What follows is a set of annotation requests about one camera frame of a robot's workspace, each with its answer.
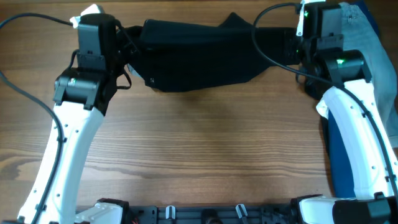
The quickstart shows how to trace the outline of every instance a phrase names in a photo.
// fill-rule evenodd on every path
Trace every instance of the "wooden table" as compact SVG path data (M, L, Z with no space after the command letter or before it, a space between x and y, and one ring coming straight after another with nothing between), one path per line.
M67 20L89 3L7 4L0 19L39 12ZM148 19L217 26L230 12L252 22L264 1L138 1L101 5L124 26ZM369 2L382 42L398 65L395 1ZM291 26L292 9L270 13L263 26ZM0 31L0 68L10 81L53 105L53 83L76 49L76 31L28 18ZM112 99L88 153L79 206L101 197L131 205L235 205L330 195L329 161L316 101L294 75L270 68L249 83L188 93L161 93L133 77ZM39 169L51 119L0 83L0 218L15 218Z

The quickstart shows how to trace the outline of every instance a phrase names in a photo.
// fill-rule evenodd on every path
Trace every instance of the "wood grain surface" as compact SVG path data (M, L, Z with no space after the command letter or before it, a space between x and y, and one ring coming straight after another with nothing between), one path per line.
M252 22L267 1L141 1L101 5L124 26L146 19L217 26L230 12ZM372 2L394 65L397 15ZM0 19L39 12L67 20L88 3L0 4ZM292 9L270 13L263 26L294 26ZM77 48L76 31L37 18L0 32L0 68L10 81L53 105L53 83ZM131 205L235 205L287 202L331 194L316 102L294 75L270 68L244 84L188 93L161 93L133 77L112 99L91 145L79 206L101 197ZM15 218L39 169L50 117L0 83L0 219Z

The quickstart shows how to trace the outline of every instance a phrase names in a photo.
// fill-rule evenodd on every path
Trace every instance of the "denim fabric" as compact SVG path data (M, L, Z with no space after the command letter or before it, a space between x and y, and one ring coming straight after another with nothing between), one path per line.
M356 5L340 3L343 9L344 50L362 52L372 73L377 108L391 146L398 147L398 114L394 108L397 75L386 51L366 16Z

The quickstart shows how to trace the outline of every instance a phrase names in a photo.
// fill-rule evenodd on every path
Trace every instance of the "gray cloth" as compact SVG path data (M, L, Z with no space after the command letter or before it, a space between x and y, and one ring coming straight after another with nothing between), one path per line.
M356 5L340 3L343 9L344 50L358 49L373 76L377 108L391 146L398 147L398 114L394 107L397 75L386 51L366 16Z

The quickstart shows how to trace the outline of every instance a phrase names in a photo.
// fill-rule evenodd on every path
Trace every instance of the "folded black garment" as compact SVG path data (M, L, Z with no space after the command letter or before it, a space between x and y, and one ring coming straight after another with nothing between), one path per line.
M145 84L162 91L190 91L248 82L271 64L255 50L252 25L231 13L218 27L147 20L127 29L141 54L128 64ZM122 43L128 44L123 35ZM260 48L284 65L298 64L295 29L258 28Z

